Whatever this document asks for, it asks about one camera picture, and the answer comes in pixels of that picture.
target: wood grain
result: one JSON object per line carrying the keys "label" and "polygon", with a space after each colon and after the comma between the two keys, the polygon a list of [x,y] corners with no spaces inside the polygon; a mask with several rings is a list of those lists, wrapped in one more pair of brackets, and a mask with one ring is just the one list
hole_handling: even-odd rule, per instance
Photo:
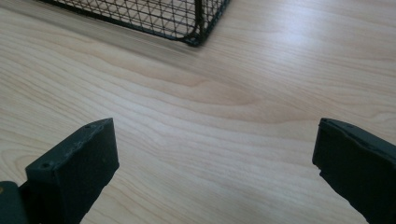
{"label": "wood grain", "polygon": [[394,1],[232,1],[200,49],[0,1],[0,179],[115,120],[82,223],[364,223],[318,176],[322,117],[395,144]]}

